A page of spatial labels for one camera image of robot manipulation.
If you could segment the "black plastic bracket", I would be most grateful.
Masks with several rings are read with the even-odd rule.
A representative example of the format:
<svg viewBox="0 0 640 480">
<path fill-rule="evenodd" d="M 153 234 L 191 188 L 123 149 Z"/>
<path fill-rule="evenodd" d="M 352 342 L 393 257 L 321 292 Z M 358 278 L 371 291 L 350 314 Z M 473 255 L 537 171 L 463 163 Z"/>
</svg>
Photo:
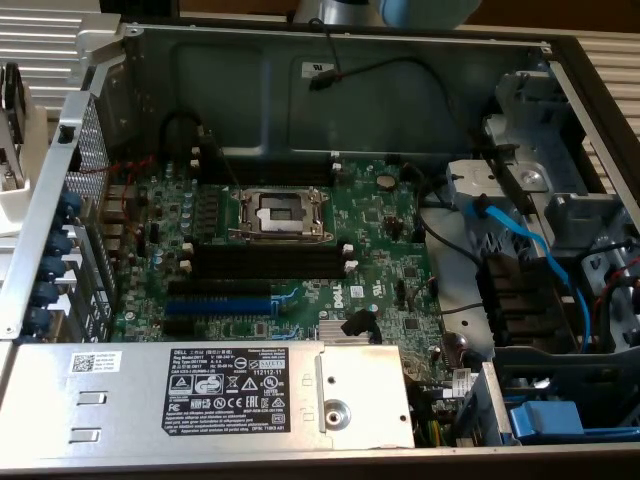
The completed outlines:
<svg viewBox="0 0 640 480">
<path fill-rule="evenodd" d="M 484 257 L 476 281 L 497 347 L 531 347 L 550 354 L 578 351 L 572 331 L 577 308 L 562 301 L 566 288 L 546 261 L 492 253 Z"/>
</svg>

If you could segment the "blue plastic latch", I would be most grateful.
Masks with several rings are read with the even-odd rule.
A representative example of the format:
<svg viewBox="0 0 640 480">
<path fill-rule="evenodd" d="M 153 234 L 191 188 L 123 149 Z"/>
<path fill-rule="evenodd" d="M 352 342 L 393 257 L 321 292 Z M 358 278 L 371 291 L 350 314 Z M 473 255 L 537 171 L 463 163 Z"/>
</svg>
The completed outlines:
<svg viewBox="0 0 640 480">
<path fill-rule="evenodd" d="M 526 401 L 511 409 L 509 418 L 522 444 L 572 441 L 585 435 L 572 401 Z"/>
</svg>

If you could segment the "thin steel locking lever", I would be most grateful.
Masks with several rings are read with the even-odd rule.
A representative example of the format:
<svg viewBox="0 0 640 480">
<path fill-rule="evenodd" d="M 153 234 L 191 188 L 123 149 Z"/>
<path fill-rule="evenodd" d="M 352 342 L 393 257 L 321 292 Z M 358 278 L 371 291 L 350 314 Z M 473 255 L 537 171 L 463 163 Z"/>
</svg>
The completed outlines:
<svg viewBox="0 0 640 480">
<path fill-rule="evenodd" d="M 235 185 L 236 189 L 238 190 L 238 193 L 241 193 L 241 191 L 242 191 L 241 184 L 240 184 L 237 176 L 235 175 L 229 160 L 227 159 L 227 157 L 226 157 L 226 155 L 224 153 L 224 149 L 221 146 L 221 143 L 218 141 L 218 139 L 217 139 L 217 137 L 216 137 L 216 135 L 215 135 L 213 130 L 210 130 L 209 133 L 211 134 L 211 137 L 212 137 L 212 140 L 213 140 L 213 143 L 214 143 L 214 147 L 215 147 L 215 150 L 216 150 L 217 157 L 223 162 L 223 164 L 225 166 L 225 169 L 226 169 L 226 171 L 227 171 L 227 173 L 229 175 L 229 178 L 232 181 L 232 183 Z"/>
</svg>

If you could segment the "black plastic bar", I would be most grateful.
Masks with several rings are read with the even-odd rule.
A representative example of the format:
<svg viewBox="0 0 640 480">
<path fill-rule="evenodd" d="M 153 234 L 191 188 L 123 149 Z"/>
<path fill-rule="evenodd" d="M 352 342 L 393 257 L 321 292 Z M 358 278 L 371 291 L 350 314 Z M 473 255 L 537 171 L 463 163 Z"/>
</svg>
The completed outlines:
<svg viewBox="0 0 640 480">
<path fill-rule="evenodd" d="M 521 215 L 531 215 L 536 212 L 529 194 L 520 186 L 515 175 L 508 168 L 509 161 L 515 158 L 516 144 L 501 144 L 497 146 L 480 146 L 473 150 L 479 158 L 489 166 L 494 179 L 500 185 L 505 196 L 512 202 Z"/>
</svg>

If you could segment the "short black expansion slot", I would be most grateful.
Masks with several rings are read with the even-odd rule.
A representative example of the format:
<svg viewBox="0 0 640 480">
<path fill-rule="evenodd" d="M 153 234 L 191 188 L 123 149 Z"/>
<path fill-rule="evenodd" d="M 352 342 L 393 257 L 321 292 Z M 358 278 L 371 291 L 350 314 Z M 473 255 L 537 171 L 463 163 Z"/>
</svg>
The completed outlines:
<svg viewBox="0 0 640 480">
<path fill-rule="evenodd" d="M 167 318 L 162 324 L 162 332 L 172 338 L 193 338 L 196 322 L 191 318 Z"/>
</svg>

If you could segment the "white parts rack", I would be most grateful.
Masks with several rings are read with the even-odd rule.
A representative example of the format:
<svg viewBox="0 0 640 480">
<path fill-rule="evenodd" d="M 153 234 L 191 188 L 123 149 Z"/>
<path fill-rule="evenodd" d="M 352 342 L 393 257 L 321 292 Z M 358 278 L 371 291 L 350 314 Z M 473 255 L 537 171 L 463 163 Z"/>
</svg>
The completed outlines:
<svg viewBox="0 0 640 480">
<path fill-rule="evenodd" d="M 23 85 L 26 121 L 22 145 L 13 142 L 6 113 L 0 108 L 0 147 L 14 146 L 24 178 L 23 188 L 13 191 L 0 190 L 0 237 L 11 236 L 20 231 L 49 147 L 46 109 L 34 103 L 29 87 L 24 82 Z"/>
</svg>

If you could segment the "silver power supply unit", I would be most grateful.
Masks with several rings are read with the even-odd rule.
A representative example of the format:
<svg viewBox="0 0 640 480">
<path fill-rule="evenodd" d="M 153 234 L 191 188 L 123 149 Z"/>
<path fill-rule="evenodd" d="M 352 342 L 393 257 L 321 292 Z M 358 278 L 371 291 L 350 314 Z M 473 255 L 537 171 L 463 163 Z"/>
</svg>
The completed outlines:
<svg viewBox="0 0 640 480">
<path fill-rule="evenodd" d="M 171 351 L 289 349 L 288 433 L 170 436 L 162 428 Z M 76 352 L 121 351 L 118 373 L 70 372 Z M 0 458 L 178 456 L 410 448 L 397 348 L 319 341 L 26 345 L 0 401 Z"/>
</svg>

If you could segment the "long black expansion slot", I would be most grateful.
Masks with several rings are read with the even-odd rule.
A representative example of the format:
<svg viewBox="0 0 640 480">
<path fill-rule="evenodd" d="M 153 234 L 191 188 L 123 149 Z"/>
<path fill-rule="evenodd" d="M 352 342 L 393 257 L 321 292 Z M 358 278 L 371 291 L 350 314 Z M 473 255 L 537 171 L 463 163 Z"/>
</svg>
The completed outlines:
<svg viewBox="0 0 640 480">
<path fill-rule="evenodd" d="M 184 280 L 171 281 L 167 287 L 170 296 L 240 296 L 268 297 L 271 284 L 262 280 Z"/>
</svg>

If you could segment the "silver disk bay cage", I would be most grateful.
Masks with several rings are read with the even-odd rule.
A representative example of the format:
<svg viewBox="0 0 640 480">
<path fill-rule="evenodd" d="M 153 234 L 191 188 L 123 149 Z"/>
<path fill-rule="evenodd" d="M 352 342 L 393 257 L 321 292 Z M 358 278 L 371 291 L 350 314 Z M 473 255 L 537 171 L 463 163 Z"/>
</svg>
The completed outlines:
<svg viewBox="0 0 640 480">
<path fill-rule="evenodd" d="M 508 168 L 536 212 L 482 194 L 461 211 L 476 253 L 547 262 L 577 308 L 575 353 L 640 348 L 640 223 L 598 177 L 576 102 L 551 72 L 507 74 L 495 97 L 484 137 L 519 146 Z"/>
</svg>

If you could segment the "small silver drive bracket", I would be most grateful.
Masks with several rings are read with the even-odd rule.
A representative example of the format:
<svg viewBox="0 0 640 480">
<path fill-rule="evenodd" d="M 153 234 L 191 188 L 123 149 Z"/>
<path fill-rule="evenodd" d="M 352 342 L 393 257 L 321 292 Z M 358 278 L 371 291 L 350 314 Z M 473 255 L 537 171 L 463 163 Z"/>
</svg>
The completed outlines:
<svg viewBox="0 0 640 480">
<path fill-rule="evenodd" d="M 453 204 L 464 210 L 485 194 L 491 202 L 506 198 L 502 187 L 484 160 L 456 160 L 447 165 L 446 177 Z"/>
</svg>

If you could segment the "black regulatory label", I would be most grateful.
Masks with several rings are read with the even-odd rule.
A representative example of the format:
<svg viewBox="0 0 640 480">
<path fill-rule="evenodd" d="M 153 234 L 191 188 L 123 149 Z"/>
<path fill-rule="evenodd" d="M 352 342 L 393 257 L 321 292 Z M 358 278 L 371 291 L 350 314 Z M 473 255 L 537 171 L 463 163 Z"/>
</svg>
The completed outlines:
<svg viewBox="0 0 640 480">
<path fill-rule="evenodd" d="M 290 432 L 289 349 L 173 349 L 162 428 L 170 436 Z"/>
</svg>

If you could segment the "black RAM slot white latches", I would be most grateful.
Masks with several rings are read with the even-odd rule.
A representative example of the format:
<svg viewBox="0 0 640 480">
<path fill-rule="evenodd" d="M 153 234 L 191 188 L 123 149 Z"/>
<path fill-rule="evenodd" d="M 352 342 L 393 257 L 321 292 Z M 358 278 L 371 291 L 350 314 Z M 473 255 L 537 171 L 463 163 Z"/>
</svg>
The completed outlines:
<svg viewBox="0 0 640 480">
<path fill-rule="evenodd" d="M 293 261 L 240 261 L 228 262 L 203 260 L 190 261 L 194 279 L 342 279 L 347 276 L 343 263 L 293 262 Z"/>
<path fill-rule="evenodd" d="M 220 147 L 219 152 L 226 158 L 261 158 L 261 159 L 286 159 L 286 158 L 310 158 L 310 159 L 326 159 L 331 158 L 336 152 L 335 150 L 299 150 L 299 149 L 283 149 L 269 150 L 266 147 Z"/>
<path fill-rule="evenodd" d="M 315 169 L 309 170 L 309 169 L 302 169 L 302 168 L 293 168 L 293 169 L 279 168 L 279 169 L 269 169 L 269 170 L 257 170 L 257 169 L 236 170 L 236 171 L 234 171 L 234 173 L 238 177 L 240 175 L 245 175 L 246 173 L 249 173 L 249 172 L 251 172 L 251 173 L 259 173 L 259 174 L 264 174 L 264 173 L 267 173 L 267 172 L 316 172 L 316 173 L 322 172 L 322 173 L 330 173 L 331 174 L 331 171 L 332 171 L 332 169 L 331 170 L 315 170 Z M 200 167 L 199 167 L 199 176 L 201 174 L 207 175 L 207 174 L 218 174 L 218 173 L 220 173 L 220 174 L 222 174 L 222 173 L 228 174 L 226 169 L 214 170 L 214 171 L 201 171 Z"/>
<path fill-rule="evenodd" d="M 204 255 L 202 254 L 195 254 L 194 253 L 194 246 L 193 246 L 193 252 L 190 254 L 191 257 L 195 258 L 196 260 L 207 260 L 207 261 L 226 261 L 226 260 L 246 260 L 246 261 L 257 261 L 257 260 L 264 260 L 264 259 L 271 259 L 271 260 L 300 260 L 302 262 L 307 262 L 307 263 L 311 263 L 311 262 L 341 262 L 344 260 L 343 254 L 341 253 L 340 255 L 338 255 L 336 252 L 328 252 L 328 251 L 324 251 L 324 252 L 308 252 L 308 251 L 303 251 L 303 252 L 254 252 L 254 251 L 249 251 L 249 252 L 231 252 L 231 253 L 227 253 L 227 252 L 222 252 L 222 253 L 217 253 L 214 252 L 213 254 L 207 254 L 205 253 Z"/>
</svg>

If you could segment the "white barcode sticker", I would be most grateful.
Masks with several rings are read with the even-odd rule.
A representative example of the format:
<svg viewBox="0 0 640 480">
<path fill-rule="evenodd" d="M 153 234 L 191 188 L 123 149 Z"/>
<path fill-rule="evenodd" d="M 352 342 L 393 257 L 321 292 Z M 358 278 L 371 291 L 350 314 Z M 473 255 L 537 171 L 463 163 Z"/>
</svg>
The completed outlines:
<svg viewBox="0 0 640 480">
<path fill-rule="evenodd" d="M 76 352 L 71 356 L 70 372 L 118 373 L 122 361 L 121 351 Z"/>
</svg>

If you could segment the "green Dell motherboard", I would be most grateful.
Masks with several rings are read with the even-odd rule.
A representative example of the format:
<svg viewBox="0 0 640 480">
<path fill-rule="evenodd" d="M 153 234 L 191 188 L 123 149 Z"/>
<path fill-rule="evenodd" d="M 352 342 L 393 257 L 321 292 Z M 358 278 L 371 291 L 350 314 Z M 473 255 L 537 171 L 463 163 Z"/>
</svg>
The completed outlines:
<svg viewBox="0 0 640 480">
<path fill-rule="evenodd" d="M 325 207 L 329 244 L 343 243 L 347 276 L 342 279 L 240 279 L 271 284 L 268 297 L 170 296 L 171 281 L 208 280 L 190 276 L 194 245 L 253 244 L 230 239 L 237 221 L 235 185 L 202 184 L 167 171 L 136 186 L 125 186 L 123 202 L 137 213 L 131 231 L 121 237 L 113 256 L 119 299 L 111 339 L 157 341 L 319 340 L 321 320 L 346 321 L 358 310 L 374 313 L 376 344 L 403 353 L 435 355 L 445 332 L 438 304 L 438 282 L 429 264 L 426 233 L 415 205 L 418 177 L 383 161 L 335 164 L 331 187 L 313 186 L 330 196 Z M 393 191 L 376 185 L 392 175 Z M 166 315 L 172 300 L 270 299 L 270 315 Z M 162 332 L 167 318 L 191 318 L 193 338 Z"/>
</svg>

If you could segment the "copper-toned locking lever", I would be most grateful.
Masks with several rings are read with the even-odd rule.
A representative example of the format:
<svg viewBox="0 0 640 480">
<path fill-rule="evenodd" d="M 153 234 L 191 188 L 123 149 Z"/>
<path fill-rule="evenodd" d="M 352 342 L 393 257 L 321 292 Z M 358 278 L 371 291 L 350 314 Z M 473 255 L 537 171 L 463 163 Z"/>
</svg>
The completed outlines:
<svg viewBox="0 0 640 480">
<path fill-rule="evenodd" d="M 242 229 L 234 229 L 228 228 L 227 233 L 230 239 L 234 240 L 243 240 L 243 241 L 270 241 L 272 240 L 272 236 L 265 233 L 254 232 L 251 230 L 242 230 Z"/>
</svg>

